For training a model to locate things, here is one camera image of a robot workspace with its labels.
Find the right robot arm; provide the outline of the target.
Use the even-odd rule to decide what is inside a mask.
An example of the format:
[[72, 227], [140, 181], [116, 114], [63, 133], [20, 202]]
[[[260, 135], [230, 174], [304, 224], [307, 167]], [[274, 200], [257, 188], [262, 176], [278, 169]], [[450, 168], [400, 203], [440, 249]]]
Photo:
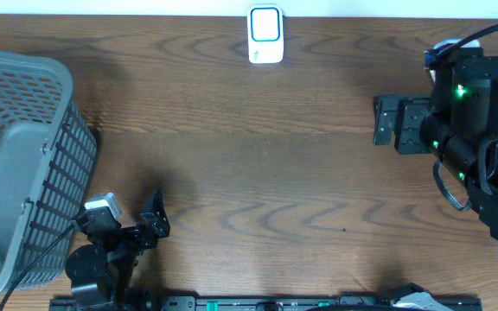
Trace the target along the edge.
[[434, 154], [443, 197], [477, 213], [498, 241], [498, 56], [463, 48], [425, 58], [431, 95], [375, 96], [373, 142], [401, 155]]

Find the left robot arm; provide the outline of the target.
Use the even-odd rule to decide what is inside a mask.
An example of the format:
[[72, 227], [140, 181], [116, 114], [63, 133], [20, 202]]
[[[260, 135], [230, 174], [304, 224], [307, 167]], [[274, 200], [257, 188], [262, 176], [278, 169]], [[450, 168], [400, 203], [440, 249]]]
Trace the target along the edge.
[[160, 310], [161, 302], [148, 290], [131, 287], [137, 258], [155, 249], [170, 233], [163, 196], [156, 190], [140, 213], [141, 221], [123, 227], [116, 196], [89, 199], [74, 221], [88, 244], [67, 259], [65, 271], [78, 310]]

